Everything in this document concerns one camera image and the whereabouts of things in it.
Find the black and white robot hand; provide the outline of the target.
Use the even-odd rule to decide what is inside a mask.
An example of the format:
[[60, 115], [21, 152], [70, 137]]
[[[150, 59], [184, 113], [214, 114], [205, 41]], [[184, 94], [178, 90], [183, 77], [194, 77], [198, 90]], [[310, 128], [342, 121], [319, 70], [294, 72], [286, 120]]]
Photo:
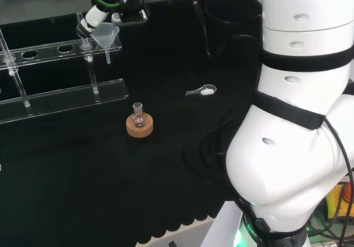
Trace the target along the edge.
[[84, 18], [80, 18], [76, 33], [82, 38], [89, 37], [107, 18], [110, 11], [120, 6], [117, 0], [91, 0], [92, 8]]

